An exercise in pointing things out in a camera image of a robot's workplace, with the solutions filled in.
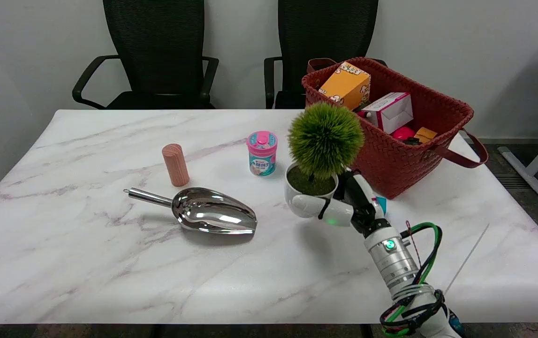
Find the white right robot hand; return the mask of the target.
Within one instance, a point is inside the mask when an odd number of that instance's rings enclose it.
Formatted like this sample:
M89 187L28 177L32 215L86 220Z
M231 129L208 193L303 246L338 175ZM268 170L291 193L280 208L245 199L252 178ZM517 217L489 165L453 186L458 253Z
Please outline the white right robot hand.
M296 194L288 200L288 205L302 218L317 218L330 225L350 225L365 238L391 227L377 195L358 169L347 169L338 175L337 187L330 198Z

